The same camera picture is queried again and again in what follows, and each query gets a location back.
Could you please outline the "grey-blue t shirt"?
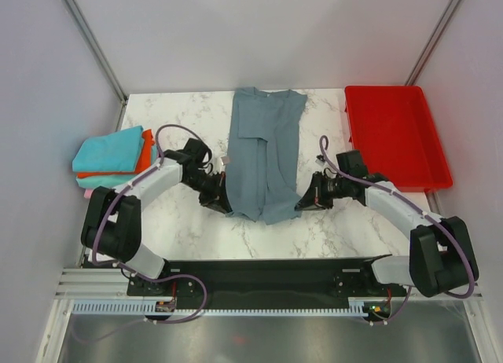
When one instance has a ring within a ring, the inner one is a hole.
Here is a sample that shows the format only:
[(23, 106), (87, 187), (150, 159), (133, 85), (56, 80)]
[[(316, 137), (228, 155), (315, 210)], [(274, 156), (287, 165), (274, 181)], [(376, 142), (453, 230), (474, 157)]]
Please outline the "grey-blue t shirt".
[(226, 165), (229, 216), (267, 225), (300, 216), (299, 122), (306, 103), (307, 95), (294, 90), (235, 90)]

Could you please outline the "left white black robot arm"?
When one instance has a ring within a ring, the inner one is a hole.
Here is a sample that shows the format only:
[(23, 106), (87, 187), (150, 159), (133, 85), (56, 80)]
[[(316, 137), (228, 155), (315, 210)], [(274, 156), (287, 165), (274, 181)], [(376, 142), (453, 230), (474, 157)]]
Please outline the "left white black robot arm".
[(190, 138), (184, 148), (162, 152), (150, 167), (126, 183), (96, 188), (81, 233), (82, 245), (91, 250), (92, 263), (115, 264), (136, 273), (156, 295), (170, 291), (173, 277), (164, 271), (167, 261), (141, 242), (141, 214), (158, 196), (179, 184), (199, 193), (200, 206), (229, 214), (225, 174), (205, 170), (204, 160), (211, 155), (205, 143)]

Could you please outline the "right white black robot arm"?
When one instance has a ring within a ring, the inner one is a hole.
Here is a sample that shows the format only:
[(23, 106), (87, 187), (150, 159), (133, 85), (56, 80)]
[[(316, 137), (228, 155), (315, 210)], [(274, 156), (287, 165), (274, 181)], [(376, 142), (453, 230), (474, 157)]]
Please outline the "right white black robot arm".
[(409, 240), (407, 256), (383, 255), (364, 261), (359, 277), (362, 290), (378, 295), (393, 284), (415, 288), (428, 298), (439, 294), (470, 297), (479, 271), (465, 222), (417, 206), (385, 176), (369, 173), (358, 150), (336, 159), (329, 165), (335, 176), (314, 172), (295, 209), (328, 210), (335, 200), (351, 198), (386, 218)]

